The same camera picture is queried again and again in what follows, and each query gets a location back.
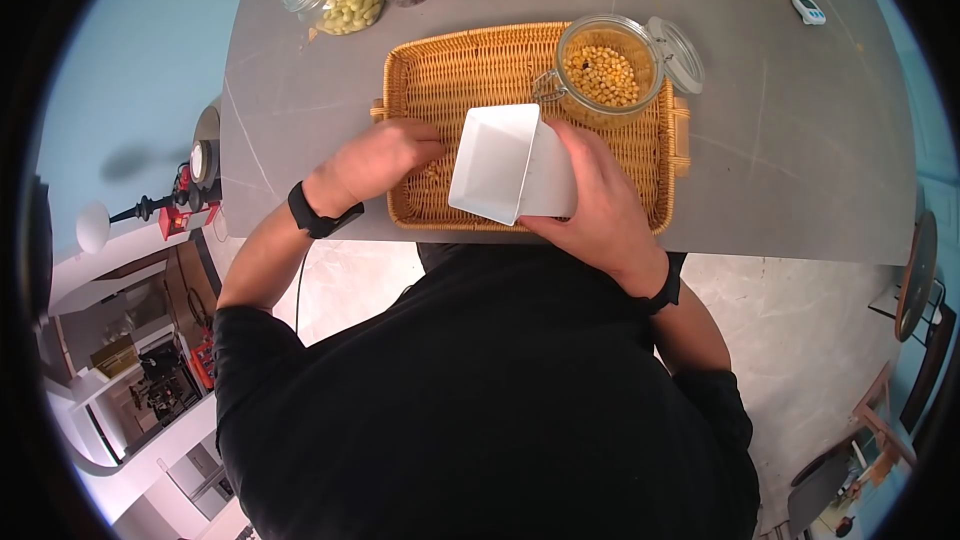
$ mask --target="floor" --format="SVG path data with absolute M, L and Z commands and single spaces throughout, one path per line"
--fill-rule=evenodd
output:
M 224 277 L 243 239 L 226 236 L 220 217 L 204 235 Z M 412 243 L 315 242 L 300 291 L 300 338 L 310 345 L 382 312 L 423 274 Z M 792 478 L 856 428 L 852 409 L 897 357 L 893 322 L 867 308 L 895 274 L 857 263 L 687 257 L 682 277 L 724 334 L 753 422 L 762 534 L 787 520 Z M 293 326 L 295 310 L 296 282 L 273 312 Z

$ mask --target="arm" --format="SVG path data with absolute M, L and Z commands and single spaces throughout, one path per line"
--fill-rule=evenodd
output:
M 637 188 L 594 132 L 560 120 L 549 122 L 570 153 L 577 181 L 577 210 L 568 221 L 523 216 L 535 234 L 597 270 L 605 271 L 637 298 L 652 297 L 664 286 L 669 263 L 650 232 Z M 696 294 L 680 284 L 678 305 L 653 316 L 656 347 L 672 373 L 729 371 L 730 353 L 714 318 Z
M 387 119 L 345 144 L 303 180 L 303 195 L 321 217 L 339 218 L 356 203 L 379 197 L 411 170 L 444 155 L 432 125 Z M 246 239 L 226 273 L 217 308 L 246 306 L 270 312 L 313 244 L 297 228 L 286 201 Z

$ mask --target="white bowl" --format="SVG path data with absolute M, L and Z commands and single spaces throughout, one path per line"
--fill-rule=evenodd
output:
M 466 112 L 446 203 L 514 225 L 521 215 L 569 218 L 577 208 L 570 153 L 539 104 Z

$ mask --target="white lamp globe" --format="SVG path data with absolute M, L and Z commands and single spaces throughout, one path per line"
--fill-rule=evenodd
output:
M 77 216 L 77 243 L 83 252 L 96 254 L 111 236 L 111 214 L 100 201 L 83 207 Z

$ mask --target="lamp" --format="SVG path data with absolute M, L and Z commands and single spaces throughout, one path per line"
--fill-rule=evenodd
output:
M 118 212 L 114 216 L 110 216 L 104 203 L 94 200 L 83 207 L 77 216 L 77 244 L 83 252 L 96 254 L 107 245 L 107 240 L 111 236 L 112 223 L 131 218 L 140 218 L 144 222 L 149 222 L 155 210 L 172 207 L 174 203 L 184 205 L 186 200 L 187 192 L 185 191 L 180 191 L 176 195 L 167 194 L 159 200 L 152 200 L 144 195 L 132 208 Z

